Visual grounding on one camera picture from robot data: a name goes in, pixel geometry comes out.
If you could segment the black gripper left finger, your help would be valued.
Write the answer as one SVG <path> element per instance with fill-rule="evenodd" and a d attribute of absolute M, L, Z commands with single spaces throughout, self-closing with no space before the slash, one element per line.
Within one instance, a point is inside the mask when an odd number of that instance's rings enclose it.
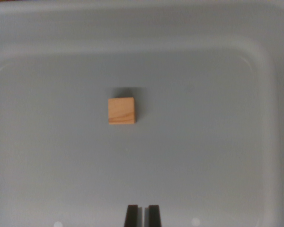
<path fill-rule="evenodd" d="M 142 207 L 128 205 L 124 227 L 142 227 Z"/>

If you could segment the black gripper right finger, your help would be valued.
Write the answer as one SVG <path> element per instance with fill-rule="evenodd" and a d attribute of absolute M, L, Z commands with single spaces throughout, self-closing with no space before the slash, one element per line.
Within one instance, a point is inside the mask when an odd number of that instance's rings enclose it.
<path fill-rule="evenodd" d="M 159 205 L 149 205 L 144 209 L 144 227 L 162 227 Z"/>

